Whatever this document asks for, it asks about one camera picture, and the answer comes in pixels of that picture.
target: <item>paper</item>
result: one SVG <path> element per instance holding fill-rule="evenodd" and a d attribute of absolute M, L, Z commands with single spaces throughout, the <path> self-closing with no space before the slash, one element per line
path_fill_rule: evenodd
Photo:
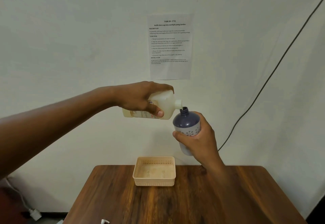
<path fill-rule="evenodd" d="M 151 80 L 190 78 L 193 16 L 194 14 L 148 16 Z"/>

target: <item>purple bottle neck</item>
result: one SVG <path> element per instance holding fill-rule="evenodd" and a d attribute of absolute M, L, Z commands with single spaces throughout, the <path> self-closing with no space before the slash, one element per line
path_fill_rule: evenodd
<path fill-rule="evenodd" d="M 181 112 L 181 115 L 188 115 L 189 114 L 189 109 L 187 107 L 183 107 L 183 109 L 179 110 Z"/>

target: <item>bottle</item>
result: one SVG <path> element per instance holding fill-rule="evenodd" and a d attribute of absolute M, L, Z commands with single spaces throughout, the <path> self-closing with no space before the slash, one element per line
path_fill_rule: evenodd
<path fill-rule="evenodd" d="M 173 120 L 175 131 L 181 132 L 186 136 L 195 136 L 201 131 L 200 116 L 190 112 L 187 107 L 183 107 L 180 113 Z M 193 156 L 191 151 L 182 143 L 179 143 L 181 151 L 185 155 Z"/>
<path fill-rule="evenodd" d="M 148 101 L 161 108 L 164 111 L 164 116 L 158 118 L 147 111 L 129 111 L 126 109 L 123 109 L 123 115 L 128 118 L 138 117 L 169 120 L 175 109 L 183 108 L 182 100 L 175 100 L 172 90 L 153 93 L 149 96 Z"/>

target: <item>storage box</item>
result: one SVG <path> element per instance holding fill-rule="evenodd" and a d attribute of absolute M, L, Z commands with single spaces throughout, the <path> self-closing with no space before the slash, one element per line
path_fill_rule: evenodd
<path fill-rule="evenodd" d="M 175 158 L 172 156 L 138 157 L 133 171 L 137 186 L 173 186 L 175 178 Z"/>

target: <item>person's left hand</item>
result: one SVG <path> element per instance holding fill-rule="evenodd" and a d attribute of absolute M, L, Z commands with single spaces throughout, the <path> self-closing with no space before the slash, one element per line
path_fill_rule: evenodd
<path fill-rule="evenodd" d="M 163 110 L 148 102 L 151 94 L 172 90 L 173 86 L 164 83 L 138 82 L 121 86 L 112 86 L 116 105 L 131 111 L 147 111 L 159 118 L 164 116 Z"/>

